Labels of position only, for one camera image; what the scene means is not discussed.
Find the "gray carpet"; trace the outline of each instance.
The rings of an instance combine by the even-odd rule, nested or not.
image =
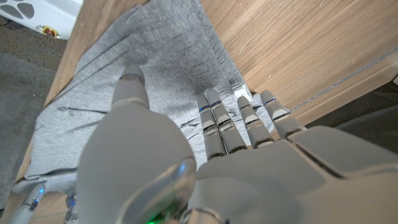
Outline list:
[[[0,52],[56,71],[66,40],[54,39],[0,16]]]
[[[5,207],[54,75],[53,70],[0,52],[0,209]]]

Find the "white appliance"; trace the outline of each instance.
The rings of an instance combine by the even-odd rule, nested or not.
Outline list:
[[[67,40],[82,4],[83,0],[0,0],[0,16]]]

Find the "white robotic hand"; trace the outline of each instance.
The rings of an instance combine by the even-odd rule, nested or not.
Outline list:
[[[398,157],[344,132],[306,129],[271,93],[274,141],[245,98],[248,149],[216,91],[198,97],[208,162],[166,116],[149,110],[129,67],[81,155],[80,223],[395,223]]]

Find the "wooden panel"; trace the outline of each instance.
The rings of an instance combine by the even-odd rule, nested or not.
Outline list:
[[[362,71],[360,75],[343,82],[339,88],[334,88],[314,99],[313,104],[316,106],[305,105],[295,110],[293,115],[301,123],[308,124],[318,119],[320,113],[330,113],[349,103],[352,98],[363,96],[378,86],[391,82],[397,74],[398,51]]]
[[[395,0],[202,3],[249,88],[289,109],[398,47]]]
[[[109,25],[146,1],[85,0],[46,105],[73,78],[81,55]],[[398,73],[398,1],[201,2],[249,88],[272,91],[289,109],[296,109],[294,115],[303,124],[389,82]],[[30,148],[17,180],[29,161]],[[20,199],[11,194],[5,221]],[[62,210],[63,200],[54,196],[40,204]],[[38,210],[32,223],[53,223],[52,219],[62,216],[58,209]]]

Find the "gray fabric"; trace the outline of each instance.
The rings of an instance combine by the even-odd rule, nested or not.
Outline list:
[[[233,93],[244,81],[200,3],[152,0],[124,13],[110,26],[82,56],[73,81],[37,118],[32,162],[25,175],[30,180],[15,185],[15,191],[27,190],[26,182],[50,180],[55,170],[57,178],[75,176],[81,150],[109,111],[117,79],[132,63],[145,74],[151,110],[166,114],[180,127],[198,167],[206,156],[196,97],[210,88],[220,94],[249,144]],[[252,103],[260,106],[259,96]],[[259,107],[257,112],[271,130],[265,109]],[[46,188],[65,191],[64,185],[52,181]]]

